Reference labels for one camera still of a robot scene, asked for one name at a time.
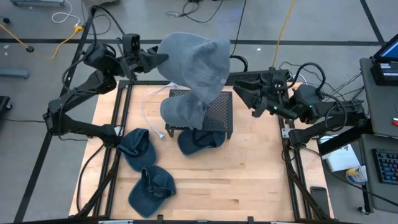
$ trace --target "gray hat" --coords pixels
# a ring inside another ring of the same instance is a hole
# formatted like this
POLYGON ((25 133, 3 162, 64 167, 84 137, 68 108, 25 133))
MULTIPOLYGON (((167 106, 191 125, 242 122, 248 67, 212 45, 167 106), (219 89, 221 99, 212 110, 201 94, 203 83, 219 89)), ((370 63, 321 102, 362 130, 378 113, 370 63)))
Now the gray hat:
POLYGON ((206 104, 189 91, 182 96, 173 96, 162 101, 160 115, 173 127, 189 127, 201 130, 205 119, 206 104))
POLYGON ((191 88, 200 101, 211 103, 229 75, 229 40, 209 40, 195 34, 176 32, 159 45, 158 54, 169 59, 157 66, 171 82, 191 88))

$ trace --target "wooden table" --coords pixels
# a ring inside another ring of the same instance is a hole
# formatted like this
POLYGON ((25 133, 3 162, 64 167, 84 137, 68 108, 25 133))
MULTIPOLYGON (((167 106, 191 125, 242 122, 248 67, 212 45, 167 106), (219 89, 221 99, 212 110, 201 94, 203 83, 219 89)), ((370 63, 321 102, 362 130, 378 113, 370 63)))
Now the wooden table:
MULTIPOLYGON (((177 146, 179 132, 176 131, 175 137, 170 138, 164 129, 165 122, 160 117, 160 103, 168 97, 168 90, 151 95, 144 101, 147 119, 158 131, 165 133, 167 137, 165 141, 158 138, 141 116, 141 98, 160 87, 133 86, 124 132, 127 134, 136 128, 149 129, 150 138, 158 154, 157 165, 174 177, 177 194, 157 214, 163 214, 165 220, 244 221, 248 216, 253 216, 256 221, 294 220, 285 162, 281 159, 282 142, 277 116, 264 112, 260 118, 253 118, 232 87, 226 86, 224 91, 233 92, 232 138, 219 148, 185 157, 177 146)), ((115 98, 116 90, 99 96, 93 118, 94 124, 111 122, 115 98)), ((305 124, 297 121, 296 127, 305 128, 305 124)), ((98 138, 88 141, 82 164, 101 144, 98 138)), ((307 146, 318 150, 315 141, 311 141, 307 146)), ((103 155, 104 149, 86 168, 81 182, 80 206, 88 201, 98 186, 103 155)), ((305 150, 301 150, 301 155, 308 189, 310 186, 327 188, 320 158, 305 150)), ((122 157, 111 218, 143 219, 127 202, 130 191, 140 177, 141 174, 133 171, 122 157)), ((301 217, 305 217, 302 197, 299 190, 297 188, 296 190, 300 214, 301 217)), ((102 214, 107 194, 108 190, 105 190, 100 212, 102 214)), ((76 213, 75 200, 76 193, 70 214, 76 213)))

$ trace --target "keyboard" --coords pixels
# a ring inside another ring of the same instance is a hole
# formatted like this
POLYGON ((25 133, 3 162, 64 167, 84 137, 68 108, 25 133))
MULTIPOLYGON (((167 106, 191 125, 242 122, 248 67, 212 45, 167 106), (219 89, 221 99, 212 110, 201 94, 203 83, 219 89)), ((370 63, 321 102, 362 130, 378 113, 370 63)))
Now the keyboard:
POLYGON ((398 150, 372 149, 379 181, 398 184, 398 150))

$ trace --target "black mesh platform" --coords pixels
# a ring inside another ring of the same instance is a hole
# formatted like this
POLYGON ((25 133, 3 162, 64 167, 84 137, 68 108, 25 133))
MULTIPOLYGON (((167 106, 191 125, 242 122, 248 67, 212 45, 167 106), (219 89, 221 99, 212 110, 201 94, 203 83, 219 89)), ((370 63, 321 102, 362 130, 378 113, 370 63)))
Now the black mesh platform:
MULTIPOLYGON (((185 95, 188 92, 189 90, 170 90, 169 97, 185 95)), ((174 136, 174 130, 188 129, 177 128, 169 126, 168 124, 166 124, 165 128, 170 137, 174 136)), ((222 91, 220 95, 208 105, 201 130, 226 132, 227 139, 231 138, 233 132, 232 92, 222 91)))

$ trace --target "gray floor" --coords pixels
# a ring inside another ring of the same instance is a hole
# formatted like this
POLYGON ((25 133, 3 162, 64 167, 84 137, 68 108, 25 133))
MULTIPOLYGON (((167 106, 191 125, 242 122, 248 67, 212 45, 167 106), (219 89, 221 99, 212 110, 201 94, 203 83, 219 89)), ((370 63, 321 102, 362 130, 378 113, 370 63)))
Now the gray floor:
MULTIPOLYGON (((73 14, 81 17, 80 0, 70 0, 73 14)), ((197 24, 187 18, 169 17, 165 11, 180 11, 185 0, 121 0, 119 5, 106 6, 126 32, 141 35, 142 39, 162 39, 173 31, 193 32, 207 37, 235 39, 243 0, 226 0, 220 11, 207 24, 197 24)), ((385 40, 398 32, 391 21, 398 19, 395 0, 367 0, 369 8, 385 40)), ((218 2, 204 0, 195 14, 198 19, 211 16, 218 2)), ((250 0, 243 17, 240 40, 276 40, 284 17, 289 10, 287 0, 250 0)), ((76 20, 69 18, 63 24, 54 24, 51 15, 59 10, 54 5, 25 3, 15 7, 9 1, 0 1, 0 15, 10 17, 8 27, 20 38, 65 39, 73 32, 76 20)), ((96 21, 98 32, 105 30, 107 21, 96 21)), ((99 39, 114 39, 120 33, 113 24, 111 30, 99 39)), ((0 30, 0 38, 9 36, 0 30)), ((377 41, 359 0, 299 0, 296 3, 283 40, 377 41)), ((32 44, 36 51, 51 55, 55 44, 32 44)), ((14 105, 7 115, 14 119, 41 119, 47 103, 61 90, 62 72, 69 66, 77 44, 65 44, 55 60, 44 60, 28 54, 19 44, 0 44, 0 68, 26 69, 28 80, 0 78, 0 95, 12 98, 14 105)), ((359 72, 359 59, 369 57, 379 47, 306 46, 283 45, 280 47, 277 65, 283 61, 301 64, 319 63, 326 71, 327 82, 337 87, 359 72)), ((265 70, 272 62, 275 45, 238 45, 236 54, 249 61, 250 70, 265 70)), ((284 65, 295 72, 297 67, 284 65)), ((232 64, 232 71, 242 69, 232 64)), ((86 80, 92 68, 79 65, 72 85, 86 80)), ((318 83, 309 73, 302 73, 308 82, 318 83)), ((160 80, 153 70, 139 76, 141 80, 160 80)), ((346 93, 362 85, 362 79, 344 88, 346 93)), ((364 100, 364 93, 359 99, 364 100)), ((90 122, 96 98, 75 108, 69 114, 75 119, 90 122)), ((35 160, 45 136, 45 126, 36 123, 2 122, 0 128, 0 223, 12 222, 29 181, 35 160)), ((80 168, 84 142, 61 142, 52 139, 49 152, 40 173, 38 183, 27 209, 24 221, 66 217, 69 212, 80 168)), ((326 176, 331 203, 336 218, 359 223, 396 223, 398 215, 376 211, 365 216, 356 211, 362 206, 361 192, 326 176)))

